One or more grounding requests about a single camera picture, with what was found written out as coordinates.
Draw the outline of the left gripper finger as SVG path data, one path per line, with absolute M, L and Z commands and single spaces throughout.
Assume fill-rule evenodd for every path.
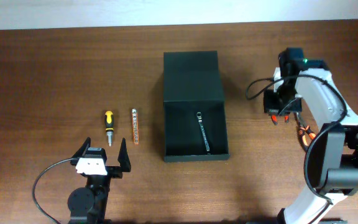
M 70 164 L 72 166 L 77 165 L 79 159 L 81 157 L 83 157 L 84 153 L 86 152 L 86 150 L 90 147 L 91 145 L 91 138 L 87 137 L 86 140 L 84 141 L 84 143 L 82 144 L 82 146 L 79 148 L 79 150 L 77 150 L 74 155 L 71 157 L 72 160 L 70 161 Z
M 127 153 L 126 139 L 123 138 L 120 146 L 119 155 L 117 158 L 122 172 L 130 172 L 132 169 L 129 155 Z

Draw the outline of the small red cutting pliers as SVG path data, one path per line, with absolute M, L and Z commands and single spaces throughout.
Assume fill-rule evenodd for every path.
M 276 126 L 278 124 L 278 116 L 271 114 L 270 119 L 272 120 L 272 123 Z M 284 116 L 284 122 L 289 123 L 289 115 Z

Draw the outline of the orange black long-nose pliers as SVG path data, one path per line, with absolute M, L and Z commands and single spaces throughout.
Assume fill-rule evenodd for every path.
M 301 148 L 305 152 L 307 152 L 310 145 L 307 138 L 309 138 L 310 141 L 312 141 L 316 137 L 316 134 L 311 130 L 310 126 L 308 126 L 303 121 L 303 118 L 301 117 L 301 114 L 299 112 L 294 113 L 294 117 L 298 125 L 297 127 L 298 141 L 300 143 Z

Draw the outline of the yellow black stubby screwdriver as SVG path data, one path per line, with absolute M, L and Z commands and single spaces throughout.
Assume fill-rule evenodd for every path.
M 108 139 L 108 145 L 112 146 L 114 134 L 114 114 L 112 111 L 106 111 L 104 115 L 105 132 Z

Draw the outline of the orange socket bit rail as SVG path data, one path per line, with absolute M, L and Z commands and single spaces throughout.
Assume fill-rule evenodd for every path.
M 132 132 L 133 132 L 133 142 L 135 145 L 138 145 L 139 143 L 138 112 L 135 108 L 132 109 Z

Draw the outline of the silver ratchet wrench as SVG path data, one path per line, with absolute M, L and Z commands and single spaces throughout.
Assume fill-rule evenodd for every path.
M 202 117 L 201 112 L 197 112 L 196 116 L 197 116 L 197 119 L 198 119 L 198 123 L 199 123 L 199 126 L 200 126 L 200 130 L 201 130 L 201 134 L 202 134 L 202 137 L 203 137 L 203 141 L 204 141 L 206 151 L 209 154 L 210 153 L 210 147 L 209 147 L 209 142 L 208 142 L 208 139 L 206 137 L 206 132 L 205 132 L 205 129 L 204 129 L 204 126 L 203 126 L 203 117 Z

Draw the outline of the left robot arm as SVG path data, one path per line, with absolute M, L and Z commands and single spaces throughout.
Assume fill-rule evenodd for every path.
M 68 197 L 70 223 L 112 223 L 106 210 L 112 179 L 121 179 L 123 173 L 131 171 L 126 140 L 122 139 L 117 161 L 118 166 L 107 166 L 106 151 L 102 147 L 91 147 L 91 138 L 71 157 L 76 172 L 86 178 L 86 185 L 75 189 Z

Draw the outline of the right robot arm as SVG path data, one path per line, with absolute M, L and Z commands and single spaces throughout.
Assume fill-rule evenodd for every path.
M 358 115 L 336 88 L 323 60 L 305 58 L 301 48 L 287 48 L 278 56 L 264 90 L 264 111 L 279 116 L 301 111 L 304 100 L 318 125 L 313 134 L 301 124 L 298 137 L 306 151 L 306 185 L 297 199 L 281 209 L 277 223 L 318 223 L 338 202 L 358 192 Z

